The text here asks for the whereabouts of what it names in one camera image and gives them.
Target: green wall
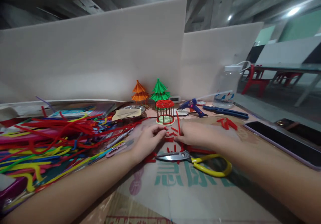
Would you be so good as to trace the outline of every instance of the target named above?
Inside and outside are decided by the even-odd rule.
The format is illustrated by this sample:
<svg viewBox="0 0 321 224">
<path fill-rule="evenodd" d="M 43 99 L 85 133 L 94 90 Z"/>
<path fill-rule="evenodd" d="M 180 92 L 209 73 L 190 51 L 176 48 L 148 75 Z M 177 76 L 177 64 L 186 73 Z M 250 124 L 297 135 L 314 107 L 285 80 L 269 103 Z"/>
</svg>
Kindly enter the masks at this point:
<svg viewBox="0 0 321 224">
<path fill-rule="evenodd" d="M 260 45 L 266 45 L 268 43 L 268 41 L 270 40 L 270 37 L 273 33 L 275 26 L 271 26 L 268 28 L 264 28 L 261 30 L 261 32 L 258 34 L 257 39 L 255 40 L 255 42 L 257 42 L 257 46 Z"/>
<path fill-rule="evenodd" d="M 300 16 L 293 16 L 286 24 L 279 42 L 313 37 L 321 26 L 321 10 Z"/>
</svg>

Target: bottle label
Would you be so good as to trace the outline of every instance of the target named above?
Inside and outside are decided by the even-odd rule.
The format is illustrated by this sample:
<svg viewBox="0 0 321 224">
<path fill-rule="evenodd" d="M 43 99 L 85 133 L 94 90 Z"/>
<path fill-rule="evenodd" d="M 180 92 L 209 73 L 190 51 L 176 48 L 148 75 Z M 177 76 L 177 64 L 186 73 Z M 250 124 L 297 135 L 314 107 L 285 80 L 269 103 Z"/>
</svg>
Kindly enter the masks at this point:
<svg viewBox="0 0 321 224">
<path fill-rule="evenodd" d="M 217 94 L 214 96 L 214 100 L 222 104 L 233 104 L 234 103 L 234 93 L 230 92 L 228 94 Z"/>
</svg>

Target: floor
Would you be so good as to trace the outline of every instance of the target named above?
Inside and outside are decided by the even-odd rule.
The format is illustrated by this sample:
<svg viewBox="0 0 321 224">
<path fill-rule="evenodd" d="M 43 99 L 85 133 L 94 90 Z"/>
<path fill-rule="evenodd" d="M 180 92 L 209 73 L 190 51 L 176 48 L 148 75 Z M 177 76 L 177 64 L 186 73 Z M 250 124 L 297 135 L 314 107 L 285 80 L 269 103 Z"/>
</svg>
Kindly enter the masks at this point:
<svg viewBox="0 0 321 224">
<path fill-rule="evenodd" d="M 294 107 L 306 87 L 304 84 L 293 88 L 273 84 L 265 90 L 262 98 L 257 96 L 258 85 L 252 85 L 247 94 L 242 95 L 245 85 L 246 81 L 239 83 L 235 98 L 238 104 L 271 122 L 287 118 L 321 131 L 321 88 L 314 89 L 299 107 Z"/>
</svg>

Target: ceiling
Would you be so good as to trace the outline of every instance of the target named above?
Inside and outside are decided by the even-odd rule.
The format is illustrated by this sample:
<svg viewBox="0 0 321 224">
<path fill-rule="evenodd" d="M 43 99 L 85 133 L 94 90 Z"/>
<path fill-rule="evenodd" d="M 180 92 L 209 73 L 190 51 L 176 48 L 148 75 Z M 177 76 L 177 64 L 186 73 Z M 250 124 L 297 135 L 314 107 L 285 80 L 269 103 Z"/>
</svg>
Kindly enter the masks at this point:
<svg viewBox="0 0 321 224">
<path fill-rule="evenodd" d="M 59 21 L 163 0 L 2 0 L 0 28 Z M 187 0 L 185 32 L 264 21 L 273 23 L 300 6 L 319 9 L 321 0 Z"/>
</svg>

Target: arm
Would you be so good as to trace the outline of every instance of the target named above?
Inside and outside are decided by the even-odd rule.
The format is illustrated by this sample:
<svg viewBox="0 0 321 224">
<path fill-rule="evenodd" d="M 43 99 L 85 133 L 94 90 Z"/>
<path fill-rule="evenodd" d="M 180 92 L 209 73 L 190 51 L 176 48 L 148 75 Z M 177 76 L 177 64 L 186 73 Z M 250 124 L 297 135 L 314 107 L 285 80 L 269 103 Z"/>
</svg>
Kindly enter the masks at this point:
<svg viewBox="0 0 321 224">
<path fill-rule="evenodd" d="M 212 149 L 307 223 L 321 223 L 321 174 L 302 164 L 263 152 L 197 123 L 184 123 L 175 141 Z"/>
<path fill-rule="evenodd" d="M 127 152 L 77 171 L 31 197 L 4 219 L 3 223 L 70 223 L 134 166 L 143 161 L 168 136 L 163 126 L 143 131 Z"/>
</svg>

